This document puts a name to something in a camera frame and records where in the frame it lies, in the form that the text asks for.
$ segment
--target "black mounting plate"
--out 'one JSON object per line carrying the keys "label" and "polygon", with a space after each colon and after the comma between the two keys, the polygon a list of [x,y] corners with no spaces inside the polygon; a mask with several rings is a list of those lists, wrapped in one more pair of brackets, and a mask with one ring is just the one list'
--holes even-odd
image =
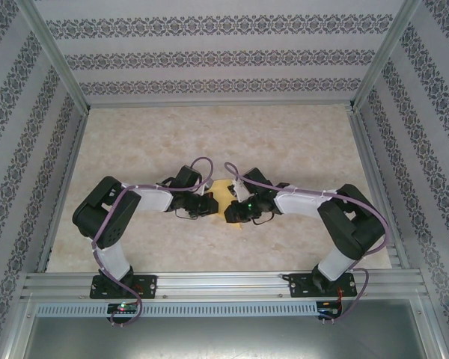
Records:
{"label": "black mounting plate", "polygon": [[356,297],[354,275],[344,273],[333,285],[326,291],[321,291],[313,284],[313,275],[311,273],[291,273],[283,276],[283,279],[290,282],[291,298],[310,298],[310,297],[337,297],[337,289],[343,290],[343,297]]}
{"label": "black mounting plate", "polygon": [[[156,275],[133,275],[131,289],[135,290],[141,299],[154,299],[156,293],[156,282],[158,277]],[[91,299],[134,299],[135,296],[126,292],[122,294],[121,291],[110,288],[109,282],[101,276],[95,275],[91,281],[90,289]]]}

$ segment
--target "marble floor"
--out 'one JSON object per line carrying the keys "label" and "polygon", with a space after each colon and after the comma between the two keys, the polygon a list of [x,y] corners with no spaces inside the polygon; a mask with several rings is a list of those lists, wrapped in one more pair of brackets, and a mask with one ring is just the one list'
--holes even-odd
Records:
{"label": "marble floor", "polygon": [[[111,175],[127,183],[175,176],[198,156],[214,179],[258,167],[274,184],[309,189],[356,185],[370,198],[342,105],[93,109],[49,261],[49,272],[96,272],[90,242],[72,224],[75,208]],[[206,176],[207,163],[196,168]],[[187,221],[174,213],[136,213],[121,243],[135,271],[280,271],[312,269],[333,247],[320,220],[276,216],[237,229],[216,215]],[[390,268],[386,250],[362,266]]]}

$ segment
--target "patterned wallpaper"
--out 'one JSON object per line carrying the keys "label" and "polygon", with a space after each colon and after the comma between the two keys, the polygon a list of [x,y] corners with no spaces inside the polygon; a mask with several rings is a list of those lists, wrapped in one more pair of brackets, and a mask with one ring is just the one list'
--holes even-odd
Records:
{"label": "patterned wallpaper", "polygon": [[401,4],[36,1],[92,105],[350,100]]}
{"label": "patterned wallpaper", "polygon": [[0,339],[21,275],[37,268],[82,121],[16,4],[0,0]]}
{"label": "patterned wallpaper", "polygon": [[449,0],[421,3],[361,116],[449,347]]}

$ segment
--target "purple cable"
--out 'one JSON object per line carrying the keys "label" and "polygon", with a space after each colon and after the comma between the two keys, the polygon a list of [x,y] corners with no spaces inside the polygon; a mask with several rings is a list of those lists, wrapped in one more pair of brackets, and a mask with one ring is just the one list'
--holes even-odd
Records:
{"label": "purple cable", "polygon": [[[376,218],[379,220],[379,222],[381,222],[382,226],[384,227],[384,231],[385,231],[384,240],[382,241],[381,245],[379,245],[378,247],[374,248],[371,251],[366,252],[365,256],[367,256],[369,254],[374,254],[374,253],[382,250],[388,244],[388,241],[389,241],[389,226],[388,226],[388,222],[381,215],[381,213],[377,212],[373,207],[368,206],[366,203],[363,203],[360,200],[356,200],[354,198],[343,196],[343,195],[337,194],[337,193],[312,191],[312,190],[309,190],[309,189],[299,189],[299,188],[297,188],[297,189],[279,188],[279,187],[274,187],[273,185],[266,185],[264,183],[259,183],[259,182],[253,181],[251,179],[247,179],[247,178],[243,177],[242,175],[240,175],[239,172],[238,172],[238,168],[234,164],[232,164],[230,162],[225,162],[224,168],[226,168],[228,172],[232,173],[236,178],[239,178],[242,181],[251,183],[253,185],[258,185],[260,187],[272,189],[274,191],[282,191],[282,192],[290,192],[290,193],[297,192],[297,193],[306,193],[306,194],[319,195],[319,196],[322,195],[322,196],[333,197],[333,198],[337,198],[339,200],[345,200],[347,202],[351,202],[351,203],[357,204],[358,206],[366,209],[367,211],[369,211],[373,215],[375,215]],[[358,261],[355,261],[349,267],[349,269],[353,269],[356,264],[358,264]],[[362,289],[359,292],[359,294],[356,296],[355,300],[351,303],[351,305],[349,306],[348,310],[346,310],[346,312],[339,317],[339,319],[345,318],[348,315],[348,313],[351,311],[351,309],[356,306],[356,304],[358,303],[359,299],[364,294],[364,290],[366,289],[367,283],[369,282],[369,272],[366,269],[364,269],[364,268],[355,268],[354,270],[356,270],[356,271],[363,271],[366,274],[366,280],[364,281]]]}
{"label": "purple cable", "polygon": [[[136,300],[138,302],[139,309],[138,309],[138,312],[136,313],[136,316],[131,318],[128,322],[121,323],[120,324],[121,327],[124,327],[126,325],[130,325],[134,321],[138,320],[138,318],[140,317],[141,312],[143,310],[143,301],[141,300],[141,297],[140,297],[140,295],[137,292],[135,292],[133,289],[131,289],[128,286],[126,286],[123,283],[121,283],[117,278],[113,277],[112,274],[105,269],[105,266],[103,265],[102,261],[98,257],[98,253],[97,253],[97,242],[98,242],[98,239],[103,234],[103,231],[105,230],[106,225],[110,221],[110,218],[112,217],[112,215],[113,215],[114,211],[116,210],[118,204],[120,203],[121,199],[123,198],[123,196],[128,191],[133,190],[133,189],[137,189],[137,188],[151,188],[151,189],[160,189],[160,190],[163,190],[163,191],[175,191],[175,192],[191,191],[192,189],[200,188],[203,184],[205,184],[209,180],[211,180],[211,176],[213,175],[213,171],[214,171],[214,165],[213,165],[213,161],[210,158],[208,158],[208,157],[198,157],[196,160],[193,161],[191,167],[193,167],[193,165],[196,162],[198,162],[198,161],[200,161],[202,159],[204,159],[204,160],[206,160],[206,161],[208,161],[210,163],[210,174],[208,174],[208,177],[206,179],[204,179],[203,181],[201,181],[200,183],[198,183],[198,184],[196,184],[196,185],[194,185],[192,187],[187,187],[187,188],[169,188],[169,187],[163,187],[161,185],[129,185],[128,187],[126,187],[123,191],[120,192],[120,194],[118,195],[117,199],[114,201],[113,206],[111,207],[109,213],[106,215],[105,220],[103,221],[101,227],[98,229],[97,234],[95,235],[93,241],[91,242],[91,250],[93,251],[93,257],[97,261],[98,266],[100,267],[100,269],[103,272],[103,274],[106,277],[108,277],[111,281],[116,283],[118,286],[120,286],[121,288],[125,289],[127,292],[132,293],[136,297]],[[111,317],[110,317],[110,322],[112,323],[112,325],[116,324],[113,321],[114,313],[115,312],[113,312]]]}

